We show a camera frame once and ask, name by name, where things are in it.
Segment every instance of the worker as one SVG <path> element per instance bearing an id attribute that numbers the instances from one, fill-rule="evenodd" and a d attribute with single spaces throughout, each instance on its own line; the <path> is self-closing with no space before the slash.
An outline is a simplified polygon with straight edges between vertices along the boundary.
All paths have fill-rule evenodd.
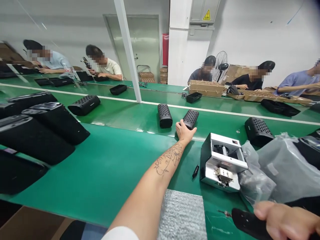
<path id="1" fill-rule="evenodd" d="M 265 61 L 256 67 L 250 74 L 242 75 L 233 80 L 232 85 L 235 85 L 241 90 L 261 91 L 263 84 L 263 77 L 270 73 L 274 67 L 273 61 Z"/>
<path id="2" fill-rule="evenodd" d="M 176 123 L 176 131 L 179 141 L 144 173 L 102 240 L 157 239 L 166 189 L 197 128 L 189 130 L 180 120 Z M 320 233 L 320 217 L 302 208 L 266 201 L 256 205 L 254 214 L 267 222 L 267 231 L 274 240 L 286 240 L 285 236 L 292 240 L 307 240 L 314 231 Z"/>
<path id="3" fill-rule="evenodd" d="M 273 93 L 281 95 L 289 93 L 289 95 L 300 96 L 303 92 L 313 93 L 319 91 L 319 74 L 320 74 L 320 60 L 315 66 L 307 71 L 291 73 L 278 86 L 278 89 Z"/>
<path id="4" fill-rule="evenodd" d="M 97 70 L 88 69 L 89 72 L 97 77 L 107 77 L 110 80 L 122 81 L 122 72 L 120 66 L 110 58 L 104 56 L 104 53 L 94 45 L 86 47 L 86 54 L 97 65 Z"/>
<path id="5" fill-rule="evenodd" d="M 23 45 L 29 51 L 29 56 L 34 65 L 39 65 L 39 72 L 50 73 L 64 73 L 66 71 L 73 71 L 72 65 L 68 59 L 61 53 L 45 49 L 40 43 L 33 40 L 23 40 Z"/>
<path id="6" fill-rule="evenodd" d="M 212 82 L 211 70 L 214 68 L 215 64 L 216 64 L 215 56 L 207 57 L 206 60 L 204 60 L 202 67 L 198 68 L 191 74 L 188 80 L 188 85 L 190 85 L 190 80 Z"/>

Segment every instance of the purple shirt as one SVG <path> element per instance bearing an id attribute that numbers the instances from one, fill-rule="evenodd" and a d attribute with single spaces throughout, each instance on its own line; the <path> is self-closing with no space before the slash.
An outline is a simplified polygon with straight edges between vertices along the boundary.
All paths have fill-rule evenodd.
<path id="1" fill-rule="evenodd" d="M 296 87 L 301 85 L 309 85 L 317 82 L 319 82 L 319 77 L 316 77 L 316 76 L 311 77 L 307 74 L 307 71 L 301 71 L 301 72 L 291 73 L 288 77 L 286 77 L 283 80 L 283 82 L 278 86 L 278 88 Z M 295 91 L 289 92 L 289 95 L 300 96 L 305 90 L 307 89 L 295 90 Z M 285 92 L 278 93 L 278 90 L 275 90 L 273 94 L 281 95 L 283 93 Z"/>

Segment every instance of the black hair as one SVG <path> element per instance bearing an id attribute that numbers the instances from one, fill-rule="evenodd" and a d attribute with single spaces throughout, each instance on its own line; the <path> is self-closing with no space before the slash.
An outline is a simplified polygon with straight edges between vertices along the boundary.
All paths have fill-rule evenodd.
<path id="1" fill-rule="evenodd" d="M 103 56 L 103 52 L 97 46 L 94 46 L 94 45 L 90 44 L 90 45 L 88 45 L 86 47 L 86 55 L 88 57 L 102 57 Z"/>
<path id="2" fill-rule="evenodd" d="M 275 62 L 265 61 L 258 66 L 258 69 L 264 69 L 264 70 L 268 70 L 268 72 L 271 72 L 275 66 L 276 66 Z"/>
<path id="3" fill-rule="evenodd" d="M 44 47 L 40 43 L 33 41 L 33 40 L 25 39 L 25 40 L 23 40 L 23 45 L 25 46 L 25 48 L 27 50 L 42 50 L 42 49 L 44 49 Z"/>
<path id="4" fill-rule="evenodd" d="M 216 57 L 215 56 L 209 56 L 204 60 L 204 65 L 216 65 Z"/>

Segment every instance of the clear plastic bag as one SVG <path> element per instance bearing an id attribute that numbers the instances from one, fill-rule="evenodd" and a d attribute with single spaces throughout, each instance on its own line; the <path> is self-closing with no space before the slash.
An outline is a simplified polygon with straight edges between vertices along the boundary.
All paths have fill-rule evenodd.
<path id="1" fill-rule="evenodd" d="M 257 151 L 260 169 L 277 185 L 271 198 L 287 203 L 320 196 L 320 171 L 309 164 L 287 133 L 275 137 Z"/>
<path id="2" fill-rule="evenodd" d="M 249 170 L 239 173 L 240 192 L 254 206 L 260 201 L 269 200 L 276 184 L 263 171 L 258 163 L 258 154 L 249 141 L 241 146 Z"/>

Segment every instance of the white machine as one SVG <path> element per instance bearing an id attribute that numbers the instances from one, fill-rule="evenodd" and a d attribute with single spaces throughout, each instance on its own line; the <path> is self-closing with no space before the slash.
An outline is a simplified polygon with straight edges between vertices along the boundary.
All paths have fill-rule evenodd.
<path id="1" fill-rule="evenodd" d="M 248 169 L 238 140 L 210 133 L 201 147 L 200 181 L 226 192 L 240 190 L 238 173 Z"/>

